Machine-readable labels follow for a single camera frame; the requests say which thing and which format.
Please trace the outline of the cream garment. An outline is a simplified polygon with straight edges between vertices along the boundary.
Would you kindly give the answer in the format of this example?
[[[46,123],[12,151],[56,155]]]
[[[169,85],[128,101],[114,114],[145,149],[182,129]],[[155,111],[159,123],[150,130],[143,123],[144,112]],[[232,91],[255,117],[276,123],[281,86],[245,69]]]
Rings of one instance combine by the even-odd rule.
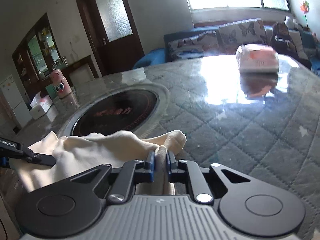
[[[153,183],[137,185],[137,194],[175,194],[165,171],[165,155],[168,151],[178,154],[187,139],[183,132],[174,130],[158,137],[139,139],[129,131],[117,131],[108,136],[91,133],[85,137],[60,137],[50,132],[41,141],[29,146],[36,153],[52,155],[56,159],[53,167],[30,164],[14,159],[10,166],[18,173],[27,192],[50,185],[101,164],[114,168],[130,160],[145,160],[148,153],[155,153],[155,175]]]

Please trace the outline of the white tissue box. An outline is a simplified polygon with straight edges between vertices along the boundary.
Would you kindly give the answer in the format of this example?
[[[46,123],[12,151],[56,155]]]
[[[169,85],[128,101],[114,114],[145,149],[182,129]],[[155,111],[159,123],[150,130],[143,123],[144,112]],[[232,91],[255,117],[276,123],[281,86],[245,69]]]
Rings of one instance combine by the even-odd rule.
[[[40,92],[35,95],[30,106],[30,114],[34,120],[45,115],[48,120],[53,121],[58,116],[58,111],[50,96],[42,97]]]

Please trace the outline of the white refrigerator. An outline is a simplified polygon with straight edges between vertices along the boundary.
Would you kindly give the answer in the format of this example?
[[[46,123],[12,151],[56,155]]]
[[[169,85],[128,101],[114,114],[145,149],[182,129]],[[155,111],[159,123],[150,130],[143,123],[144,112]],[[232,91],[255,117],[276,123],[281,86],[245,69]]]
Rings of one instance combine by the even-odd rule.
[[[30,111],[23,100],[12,75],[1,82],[1,102],[16,126],[22,129],[32,120]]]

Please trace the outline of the pink cartoon thermos bottle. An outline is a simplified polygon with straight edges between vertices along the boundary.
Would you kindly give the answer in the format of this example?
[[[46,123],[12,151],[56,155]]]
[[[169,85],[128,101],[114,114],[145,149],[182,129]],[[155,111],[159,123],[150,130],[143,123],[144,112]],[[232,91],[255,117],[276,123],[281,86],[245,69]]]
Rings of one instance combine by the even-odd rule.
[[[68,96],[72,92],[72,89],[68,81],[63,76],[63,73],[61,72],[60,69],[56,69],[52,71],[50,74],[50,79],[60,99],[63,99],[64,97]]]

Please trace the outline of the dark wooden display cabinet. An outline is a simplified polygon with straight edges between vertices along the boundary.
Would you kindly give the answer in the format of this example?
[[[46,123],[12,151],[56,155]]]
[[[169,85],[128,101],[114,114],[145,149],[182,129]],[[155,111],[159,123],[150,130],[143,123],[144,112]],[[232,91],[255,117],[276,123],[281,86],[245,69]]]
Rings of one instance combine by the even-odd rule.
[[[30,99],[38,92],[46,91],[51,84],[50,74],[55,68],[62,70],[70,86],[99,77],[91,56],[72,60],[71,63],[61,56],[47,14],[28,31],[12,54],[12,59]]]

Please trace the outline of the round black induction cooktop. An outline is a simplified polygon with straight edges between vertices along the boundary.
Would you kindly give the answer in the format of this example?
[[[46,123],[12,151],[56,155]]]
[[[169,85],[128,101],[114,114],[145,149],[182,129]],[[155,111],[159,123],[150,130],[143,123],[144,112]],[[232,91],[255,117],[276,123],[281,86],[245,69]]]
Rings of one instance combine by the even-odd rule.
[[[146,137],[163,117],[169,102],[170,92],[161,84],[117,88],[80,107],[58,136],[111,135],[124,130]]]

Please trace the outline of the blue sofa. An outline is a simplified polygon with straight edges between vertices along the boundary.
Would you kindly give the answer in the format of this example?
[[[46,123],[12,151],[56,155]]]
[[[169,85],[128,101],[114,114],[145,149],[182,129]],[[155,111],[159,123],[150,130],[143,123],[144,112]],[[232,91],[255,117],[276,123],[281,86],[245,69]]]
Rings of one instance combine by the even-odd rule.
[[[265,26],[268,46],[270,46],[270,41],[272,37],[272,26]],[[148,67],[157,64],[163,64],[172,62],[169,56],[169,49],[168,43],[174,40],[179,40],[186,37],[191,37],[195,35],[199,35],[200,33],[204,33],[206,31],[215,31],[219,45],[222,50],[221,55],[233,55],[227,54],[223,48],[221,36],[219,34],[219,26],[213,27],[203,27],[203,28],[194,28],[189,31],[180,31],[177,33],[167,34],[164,36],[164,48],[155,49],[150,51],[147,55],[139,59],[134,68],[140,67]],[[316,34],[311,33],[309,31],[305,31],[301,26],[299,30],[291,30],[288,29],[290,36],[292,37],[296,48],[299,58],[306,59],[311,62],[311,71],[314,72],[316,75],[319,75],[319,39],[317,38]]]

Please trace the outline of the pink white tissue pack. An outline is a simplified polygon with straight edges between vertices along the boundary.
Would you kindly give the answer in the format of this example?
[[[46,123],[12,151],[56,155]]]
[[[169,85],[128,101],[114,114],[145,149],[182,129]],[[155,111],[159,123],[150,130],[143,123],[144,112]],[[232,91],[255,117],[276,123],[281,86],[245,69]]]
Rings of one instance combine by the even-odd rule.
[[[270,46],[246,44],[238,47],[236,60],[240,73],[277,73],[278,53]]]

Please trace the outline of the dark wooden glass door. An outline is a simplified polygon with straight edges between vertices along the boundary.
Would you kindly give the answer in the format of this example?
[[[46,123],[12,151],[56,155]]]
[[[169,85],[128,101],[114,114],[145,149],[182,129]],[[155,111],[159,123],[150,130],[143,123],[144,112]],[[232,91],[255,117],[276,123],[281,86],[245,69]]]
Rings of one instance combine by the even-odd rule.
[[[131,70],[144,56],[128,0],[76,0],[101,74]]]

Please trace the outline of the child in dark jacket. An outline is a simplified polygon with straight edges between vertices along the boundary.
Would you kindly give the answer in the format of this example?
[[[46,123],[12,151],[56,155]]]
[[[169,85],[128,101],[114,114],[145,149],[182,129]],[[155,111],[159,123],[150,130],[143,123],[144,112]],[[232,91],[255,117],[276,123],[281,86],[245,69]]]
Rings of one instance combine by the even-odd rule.
[[[311,70],[311,62],[298,56],[296,45],[284,23],[272,25],[272,37],[270,46],[278,53],[292,57],[306,68]]]

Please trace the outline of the left butterfly print cushion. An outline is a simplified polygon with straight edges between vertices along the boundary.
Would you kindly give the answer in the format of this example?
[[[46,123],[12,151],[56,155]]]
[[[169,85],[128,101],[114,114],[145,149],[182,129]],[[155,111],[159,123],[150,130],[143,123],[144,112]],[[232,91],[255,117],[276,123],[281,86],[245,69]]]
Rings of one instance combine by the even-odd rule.
[[[174,61],[222,54],[215,31],[171,41],[168,49],[169,56]]]

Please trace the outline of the butterfly print cushion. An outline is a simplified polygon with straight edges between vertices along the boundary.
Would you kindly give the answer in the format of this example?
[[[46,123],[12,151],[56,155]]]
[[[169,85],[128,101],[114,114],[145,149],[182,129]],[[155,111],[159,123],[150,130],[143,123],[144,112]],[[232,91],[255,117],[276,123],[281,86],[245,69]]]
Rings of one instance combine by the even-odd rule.
[[[268,44],[264,22],[260,18],[221,25],[219,34],[227,54],[235,54],[243,44]]]
[[[171,41],[168,49],[169,56],[174,61],[222,54],[215,31]]]

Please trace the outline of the right butterfly print cushion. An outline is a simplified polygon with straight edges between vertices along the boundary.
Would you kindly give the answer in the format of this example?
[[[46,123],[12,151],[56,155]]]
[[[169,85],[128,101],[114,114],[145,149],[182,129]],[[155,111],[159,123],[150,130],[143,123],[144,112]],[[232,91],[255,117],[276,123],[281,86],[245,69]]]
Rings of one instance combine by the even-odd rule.
[[[243,44],[268,44],[264,22],[260,18],[221,25],[219,34],[227,54],[235,54]]]

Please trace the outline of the white plush toy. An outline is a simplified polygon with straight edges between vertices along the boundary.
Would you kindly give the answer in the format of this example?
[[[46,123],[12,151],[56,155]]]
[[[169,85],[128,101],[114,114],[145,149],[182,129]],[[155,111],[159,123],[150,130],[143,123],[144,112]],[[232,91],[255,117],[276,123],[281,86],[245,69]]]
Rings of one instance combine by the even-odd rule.
[[[284,24],[287,26],[288,29],[291,29],[291,30],[300,29],[300,25],[298,24],[297,20],[294,18],[291,18],[290,16],[285,17]]]

